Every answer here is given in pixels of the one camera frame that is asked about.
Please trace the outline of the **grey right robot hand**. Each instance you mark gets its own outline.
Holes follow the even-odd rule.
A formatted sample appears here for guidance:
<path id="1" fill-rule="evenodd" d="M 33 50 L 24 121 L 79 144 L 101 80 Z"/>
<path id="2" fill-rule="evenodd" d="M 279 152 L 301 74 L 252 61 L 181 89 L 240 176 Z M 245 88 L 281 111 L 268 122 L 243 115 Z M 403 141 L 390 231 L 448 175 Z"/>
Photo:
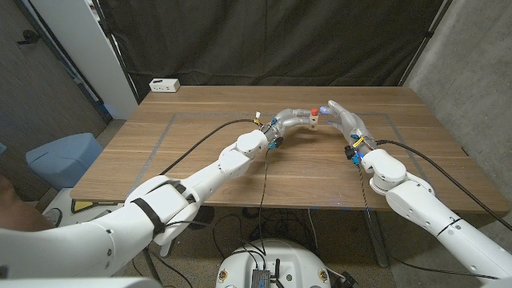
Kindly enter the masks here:
<path id="1" fill-rule="evenodd" d="M 356 150 L 367 153 L 378 148 L 364 121 L 334 100 L 329 100 L 327 106 L 321 106 L 319 113 L 336 118 L 336 122 L 328 122 L 328 124 L 339 130 L 345 140 Z"/>

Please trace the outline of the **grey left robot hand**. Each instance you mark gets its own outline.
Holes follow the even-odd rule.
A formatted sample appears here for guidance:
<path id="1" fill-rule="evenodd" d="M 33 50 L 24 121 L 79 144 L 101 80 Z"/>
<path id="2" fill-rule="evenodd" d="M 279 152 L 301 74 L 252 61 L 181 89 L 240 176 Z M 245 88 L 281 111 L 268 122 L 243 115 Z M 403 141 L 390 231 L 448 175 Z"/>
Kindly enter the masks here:
<path id="1" fill-rule="evenodd" d="M 294 126 L 315 128 L 317 123 L 318 117 L 313 115 L 312 110 L 284 109 L 265 124 L 261 131 L 266 136 L 269 147 L 274 148 L 281 145 L 285 132 L 290 128 Z"/>

